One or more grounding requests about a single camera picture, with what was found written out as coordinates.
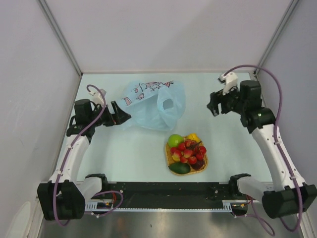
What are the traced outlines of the light blue plastic bag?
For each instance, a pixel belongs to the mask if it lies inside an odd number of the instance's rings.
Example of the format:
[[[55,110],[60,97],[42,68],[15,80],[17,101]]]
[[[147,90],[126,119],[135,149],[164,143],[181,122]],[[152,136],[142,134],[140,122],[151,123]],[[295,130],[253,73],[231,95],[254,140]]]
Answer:
[[[117,104],[131,115],[128,126],[170,131],[186,109],[184,84],[179,81],[131,82]]]

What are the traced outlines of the red cherry tomato bunch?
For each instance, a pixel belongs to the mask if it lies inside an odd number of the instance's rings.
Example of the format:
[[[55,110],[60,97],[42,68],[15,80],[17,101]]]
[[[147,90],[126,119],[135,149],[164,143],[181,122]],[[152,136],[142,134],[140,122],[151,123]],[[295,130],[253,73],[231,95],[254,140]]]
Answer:
[[[168,143],[166,143],[165,156],[168,165],[175,162],[182,162],[191,166],[198,160],[204,160],[204,166],[208,164],[207,149],[201,140],[200,142],[196,142],[185,139],[185,141],[180,143],[178,147],[170,147]]]

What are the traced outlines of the green fake lime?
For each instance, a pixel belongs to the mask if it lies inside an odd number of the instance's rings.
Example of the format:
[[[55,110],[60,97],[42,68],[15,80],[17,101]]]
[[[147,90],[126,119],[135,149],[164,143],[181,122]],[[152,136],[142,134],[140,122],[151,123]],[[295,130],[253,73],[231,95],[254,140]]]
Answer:
[[[170,147],[178,147],[178,145],[180,143],[184,142],[184,137],[179,135],[179,134],[172,134],[169,138],[168,138],[168,145]]]

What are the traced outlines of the woven bamboo tray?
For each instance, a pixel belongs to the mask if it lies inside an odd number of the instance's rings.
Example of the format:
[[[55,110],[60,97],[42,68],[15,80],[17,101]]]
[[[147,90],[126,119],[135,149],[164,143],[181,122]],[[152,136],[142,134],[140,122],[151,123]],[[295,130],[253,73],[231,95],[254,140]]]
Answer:
[[[165,157],[169,170],[178,176],[197,174],[204,171],[209,164],[207,149],[202,140],[197,137],[184,137],[176,147],[165,146]]]

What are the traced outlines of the dark green fake avocado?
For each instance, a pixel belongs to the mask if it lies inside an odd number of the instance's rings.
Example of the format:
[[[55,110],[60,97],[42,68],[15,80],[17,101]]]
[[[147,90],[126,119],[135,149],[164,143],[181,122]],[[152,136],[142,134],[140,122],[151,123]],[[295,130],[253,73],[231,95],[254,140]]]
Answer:
[[[180,174],[180,175],[184,175],[187,174],[191,171],[191,167],[188,164],[182,163],[182,162],[175,162],[173,164],[170,164],[168,166],[168,168],[176,173],[176,174]]]

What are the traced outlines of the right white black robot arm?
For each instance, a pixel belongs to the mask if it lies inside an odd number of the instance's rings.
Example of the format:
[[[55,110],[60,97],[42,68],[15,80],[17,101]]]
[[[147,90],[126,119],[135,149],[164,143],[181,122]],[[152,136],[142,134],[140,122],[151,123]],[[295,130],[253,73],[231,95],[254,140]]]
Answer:
[[[274,131],[276,119],[271,109],[262,106],[260,84],[250,80],[221,82],[224,88],[210,94],[207,108],[214,116],[228,112],[240,115],[243,127],[264,156],[273,182],[269,188],[249,174],[235,175],[229,181],[229,195],[234,199],[243,195],[254,198],[272,219],[306,212],[317,197],[317,188],[298,173],[279,132]]]

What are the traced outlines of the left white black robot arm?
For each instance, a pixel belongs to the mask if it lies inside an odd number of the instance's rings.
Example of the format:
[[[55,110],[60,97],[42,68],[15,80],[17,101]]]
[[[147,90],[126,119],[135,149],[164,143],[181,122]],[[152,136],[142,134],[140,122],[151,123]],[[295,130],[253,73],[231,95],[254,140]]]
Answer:
[[[102,103],[96,104],[89,99],[75,101],[75,115],[71,117],[66,131],[66,149],[61,164],[48,182],[40,183],[37,188],[47,221],[80,219],[91,198],[104,198],[109,194],[105,174],[87,175],[82,184],[77,184],[77,175],[96,127],[121,125],[131,119],[131,115],[124,112],[117,102],[112,101],[111,105],[113,113]]]

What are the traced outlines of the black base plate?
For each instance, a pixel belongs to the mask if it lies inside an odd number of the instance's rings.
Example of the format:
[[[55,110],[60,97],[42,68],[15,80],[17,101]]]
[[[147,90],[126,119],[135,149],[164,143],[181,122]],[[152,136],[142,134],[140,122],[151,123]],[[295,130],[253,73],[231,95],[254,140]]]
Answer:
[[[251,207],[244,195],[219,182],[112,182],[117,195],[104,194],[89,202],[112,202],[119,211],[223,212],[244,215]]]

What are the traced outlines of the aluminium frame rail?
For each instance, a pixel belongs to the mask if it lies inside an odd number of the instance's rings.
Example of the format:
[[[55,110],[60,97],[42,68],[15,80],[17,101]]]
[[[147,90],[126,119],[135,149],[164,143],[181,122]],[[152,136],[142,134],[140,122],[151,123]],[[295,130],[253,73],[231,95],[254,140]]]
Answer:
[[[266,238],[267,232],[252,215],[266,219],[278,238],[314,238],[315,222],[304,213],[300,229],[291,233],[279,219],[267,216],[262,205],[255,202],[244,215],[223,212],[179,211],[114,211],[95,218],[85,215],[66,227],[43,221],[42,238]]]

